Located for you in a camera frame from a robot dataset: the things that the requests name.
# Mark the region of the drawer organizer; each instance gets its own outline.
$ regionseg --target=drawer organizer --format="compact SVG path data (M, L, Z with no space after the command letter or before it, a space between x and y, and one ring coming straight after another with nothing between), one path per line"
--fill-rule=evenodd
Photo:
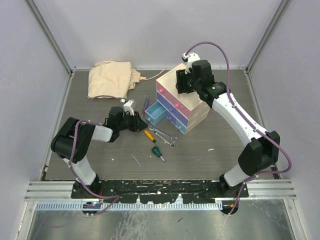
M183 134L203 121L210 110L196 92L178 94L176 71L186 69L181 63L156 80L156 101L145 111L146 119L153 125L164 118L174 124Z

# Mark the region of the wooden tabletop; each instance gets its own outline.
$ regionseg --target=wooden tabletop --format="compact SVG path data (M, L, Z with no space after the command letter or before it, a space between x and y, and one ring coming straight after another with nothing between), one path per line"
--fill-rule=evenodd
M158 70L142 70L141 75L152 77ZM213 71L217 82L226 82L227 71ZM88 71L77 71L72 80L61 126L68 117L97 122L90 108L88 96ZM257 120L246 76L242 70L231 70L230 89L238 103ZM156 101L155 79L137 83L129 90L128 99L136 101L135 110L141 113L146 98L149 106ZM113 99L95 99L94 110L107 118L112 106L122 106ZM178 179L218 179L238 162L243 150L242 143L228 123L215 111L186 135L183 135L169 120L164 119L157 127L165 133L178 137L174 148L155 137L161 146L164 163L152 154L154 144L143 131L124 130L113 143L92 141L87 152L91 167L100 179L117 180L178 180ZM55 153L52 154L47 180L72 180L74 176L67 164Z

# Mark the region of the beige cloth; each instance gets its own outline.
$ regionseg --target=beige cloth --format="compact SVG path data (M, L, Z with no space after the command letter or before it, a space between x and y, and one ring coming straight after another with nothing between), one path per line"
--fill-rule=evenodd
M99 95L126 98L128 90L134 89L136 83L146 79L140 75L129 61L99 62L89 72L88 98Z

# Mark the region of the aluminum frame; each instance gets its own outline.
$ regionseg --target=aluminum frame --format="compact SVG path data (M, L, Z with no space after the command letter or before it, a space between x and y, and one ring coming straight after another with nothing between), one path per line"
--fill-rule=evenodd
M282 0L281 3L279 4L277 10L275 11L275 13L271 19L271 22L269 23L268 27L266 28L266 31L264 32L263 37L261 38L257 48L255 49L251 60L249 61L248 67L245 69L247 72L250 72L251 69L253 68L256 60L258 59L260 53L264 49L268 39L270 38L270 36L274 32L274 30L276 29L279 20L284 15L290 2L291 2L291 0Z
M70 211L81 210L83 202L97 198L71 199L75 181L32 181L25 196L25 211L17 233L17 240L26 240L35 211ZM296 239L308 239L298 214L297 196L290 179L253 180L247 183L249 197L242 201L283 200ZM178 211L178 210L219 210L223 201L234 201L235 198L218 197L215 204L134 204L115 203L110 211Z
M64 56L63 52L61 51L57 41L55 40L55 37L53 36L52 32L50 31L45 19L42 17L42 14L40 13L37 5L33 0L24 0L27 6L29 7L31 13L33 14L35 20L39 24L43 34L48 39L50 45L52 46L53 50L57 54L57 57L63 64L65 70L71 75L73 70L72 67L68 64L68 61L66 57Z
M53 139L53 137L58 133L59 131L59 126L60 126L60 122L61 122L61 118L62 118L62 115L64 113L64 109L65 109L65 105L66 105L66 102L67 102L67 98L68 98L68 94L69 94L69 90L70 90L70 87L71 87L71 83L75 77L75 71L73 71L68 80L67 80L67 84L65 86L65 89L64 89L64 93L63 93L63 96L62 96L62 100L61 100L61 103L60 103L60 108L59 108L59 112L58 112L58 115L54 121L54 124L53 124L53 130L51 132L51 135L50 135L50 138L49 139ZM46 155L45 155L45 159L43 161L43 164L41 166L41 169L44 169L44 166L45 165L48 165L49 162L50 162L50 158L51 158L51 155L52 155L52 150L50 148L50 145L51 145L51 142L48 143L48 146L47 146L47 152L46 152Z

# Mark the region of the orange screwdriver handle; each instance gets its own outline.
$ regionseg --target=orange screwdriver handle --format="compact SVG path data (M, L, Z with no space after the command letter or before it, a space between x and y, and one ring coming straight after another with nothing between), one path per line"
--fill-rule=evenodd
M148 130L144 130L144 133L152 142L155 140Z

